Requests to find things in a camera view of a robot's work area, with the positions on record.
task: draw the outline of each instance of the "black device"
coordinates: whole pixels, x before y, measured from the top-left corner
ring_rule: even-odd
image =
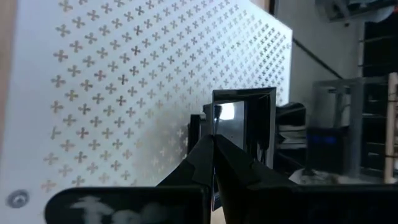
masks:
[[[226,223],[379,223],[395,185],[296,185],[221,135],[202,137],[158,186],[76,188],[55,195],[48,224],[210,223],[213,170]]]
[[[189,154],[202,136],[221,134],[272,168],[275,139],[276,88],[214,90],[213,102],[203,105],[204,116],[192,114],[188,125]],[[212,210],[221,207],[217,184],[212,188]]]

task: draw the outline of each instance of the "cable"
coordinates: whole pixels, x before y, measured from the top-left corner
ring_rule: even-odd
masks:
[[[314,53],[312,53],[309,49],[304,47],[303,44],[301,44],[296,38],[293,37],[293,43],[295,43],[298,47],[300,47],[305,53],[307,53],[310,58],[312,58],[314,61],[318,62],[324,69],[328,70],[330,73],[332,73],[336,78],[338,79],[343,79],[343,77],[334,71],[329,65],[327,65],[325,62],[320,60]]]

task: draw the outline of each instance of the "vertical metal pole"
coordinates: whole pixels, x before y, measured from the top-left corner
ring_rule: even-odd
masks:
[[[361,174],[362,113],[365,79],[356,78],[351,87],[351,110],[349,112],[349,157],[347,175],[358,178]]]

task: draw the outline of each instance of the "screw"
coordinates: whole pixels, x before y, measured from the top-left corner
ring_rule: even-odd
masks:
[[[16,190],[7,198],[7,205],[11,208],[22,208],[29,202],[29,194],[26,190]]]

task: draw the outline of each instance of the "wooden post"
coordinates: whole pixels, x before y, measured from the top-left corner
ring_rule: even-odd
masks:
[[[388,80],[388,104],[387,104],[387,124],[386,124],[386,158],[384,166],[384,183],[392,184],[394,170],[394,145],[397,114],[397,85],[398,74],[391,73]]]

